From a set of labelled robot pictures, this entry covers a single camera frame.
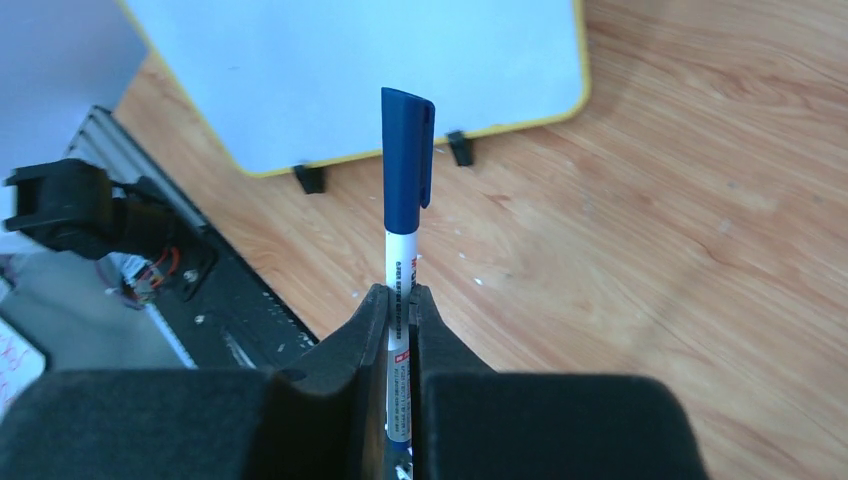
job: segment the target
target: pen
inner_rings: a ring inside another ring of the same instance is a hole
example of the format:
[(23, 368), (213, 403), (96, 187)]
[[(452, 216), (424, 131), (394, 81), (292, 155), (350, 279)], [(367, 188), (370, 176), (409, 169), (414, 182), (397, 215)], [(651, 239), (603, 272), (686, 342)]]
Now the pen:
[(386, 420), (392, 446), (405, 450), (412, 437), (409, 295), (415, 285), (420, 209), (430, 203), (436, 108), (391, 88), (382, 89), (382, 108), (386, 285), (392, 291)]

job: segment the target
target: wooden table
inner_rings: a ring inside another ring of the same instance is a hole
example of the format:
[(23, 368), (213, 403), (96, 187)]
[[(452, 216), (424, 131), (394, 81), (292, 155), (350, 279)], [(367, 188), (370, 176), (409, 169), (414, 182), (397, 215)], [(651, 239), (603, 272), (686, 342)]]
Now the wooden table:
[[(582, 115), (437, 153), (419, 279), (496, 368), (666, 382), (715, 478), (845, 478), (848, 4), (587, 17)], [(378, 159), (247, 178), (157, 58), (117, 117), (319, 336), (382, 279)]]

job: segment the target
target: yellow edge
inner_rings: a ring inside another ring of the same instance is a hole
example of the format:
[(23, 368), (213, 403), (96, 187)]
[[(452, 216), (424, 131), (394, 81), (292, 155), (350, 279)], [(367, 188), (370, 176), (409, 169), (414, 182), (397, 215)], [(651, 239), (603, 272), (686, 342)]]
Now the yellow edge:
[[(177, 85), (177, 88), (179, 88), (180, 93), (182, 93), (183, 97), (185, 97), (185, 99), (188, 101), (189, 105), (191, 105), (191, 107), (194, 109), (194, 111), (196, 111), (198, 113), (198, 116), (200, 117), (201, 121), (203, 122), (203, 125), (212, 134), (212, 138), (218, 144), (218, 147), (221, 149), (221, 151), (223, 151), (227, 154), (227, 157), (230, 159), (230, 162), (232, 162), (233, 165), (235, 165), (235, 167), (241, 173), (243, 173), (244, 175), (247, 175), (249, 177), (263, 178), (263, 177), (272, 177), (274, 175), (281, 175), (281, 174), (284, 174), (284, 173), (290, 173), (292, 171), (292, 167), (286, 167), (286, 168), (279, 168), (277, 170), (271, 170), (269, 172), (255, 173), (255, 172), (250, 172), (248, 170), (245, 170), (241, 165), (239, 165), (239, 163), (236, 162), (235, 159), (233, 158), (229, 149), (227, 149), (227, 147), (221, 141), (221, 138), (218, 136), (218, 132), (216, 132), (215, 129), (212, 128), (211, 125), (209, 125), (209, 122), (206, 120), (206, 117), (203, 114), (200, 113), (200, 110), (197, 108), (197, 105), (194, 104), (194, 101), (191, 99), (191, 96), (189, 96), (188, 92), (185, 90), (183, 85), (179, 82), (179, 80), (177, 80), (177, 77), (176, 77), (176, 75), (174, 75), (174, 72), (173, 72), (173, 70), (171, 70), (171, 67), (168, 65), (168, 63), (165, 61), (165, 59), (162, 57), (162, 55), (159, 54), (159, 50), (156, 48), (156, 46), (150, 40), (150, 37), (147, 35), (147, 32), (144, 30), (144, 28), (142, 28), (138, 19), (135, 17), (135, 15), (133, 15), (129, 6), (126, 4), (126, 0), (117, 0), (117, 3), (121, 7), (121, 10), (124, 11), (124, 15), (129, 19), (130, 23), (133, 24), (136, 31), (138, 31), (139, 35), (141, 35), (141, 38), (144, 40), (144, 43), (147, 44), (147, 48), (150, 50), (151, 54), (155, 55), (159, 59), (160, 63), (165, 67), (165, 71), (162, 72), (162, 73), (171, 77), (171, 80), (173, 80), (173, 83)], [(580, 55), (580, 68), (582, 70), (581, 76), (583, 77), (583, 91), (580, 94), (580, 99), (577, 101), (577, 104), (574, 105), (574, 107), (572, 107), (571, 110), (569, 110), (565, 113), (560, 113), (558, 115), (552, 115), (550, 117), (537, 118), (535, 120), (528, 120), (526, 122), (512, 123), (512, 124), (509, 124), (509, 125), (493, 125), (493, 126), (488, 127), (488, 128), (475, 130), (473, 132), (463, 132), (463, 134), (467, 138), (480, 138), (480, 137), (485, 137), (485, 136), (488, 136), (488, 135), (496, 135), (496, 134), (499, 134), (499, 133), (512, 132), (512, 131), (515, 131), (515, 130), (523, 130), (525, 128), (539, 127), (539, 126), (548, 125), (548, 124), (551, 124), (551, 123), (562, 122), (564, 120), (568, 120), (569, 118), (577, 115), (578, 113), (580, 113), (581, 110), (583, 110), (583, 107), (585, 107), (586, 103), (588, 103), (589, 96), (592, 92), (592, 78), (591, 78), (591, 74), (590, 74), (590, 70), (589, 70), (589, 49), (588, 49), (588, 45), (587, 45), (588, 44), (588, 36), (586, 34), (586, 19), (583, 15), (583, 3), (584, 3), (583, 0), (576, 0), (574, 2), (574, 18), (577, 22), (577, 44), (578, 44), (577, 47), (579, 49), (579, 55)], [(444, 144), (444, 143), (447, 143), (447, 141), (448, 141), (447, 137), (439, 137), (435, 140), (435, 143), (436, 144)], [(352, 160), (359, 160), (359, 159), (362, 159), (362, 158), (376, 157), (376, 156), (380, 155), (380, 153), (381, 153), (381, 150), (379, 150), (379, 149), (370, 150), (370, 151), (367, 151), (367, 152), (355, 153), (353, 155), (345, 155), (343, 157), (336, 157), (336, 158), (331, 158), (331, 159), (328, 159), (328, 160), (321, 160), (321, 161), (318, 161), (318, 162), (310, 162), (309, 166), (310, 167), (324, 167), (324, 166), (327, 166), (327, 165), (334, 165), (336, 163), (344, 163), (344, 162), (350, 162)]]

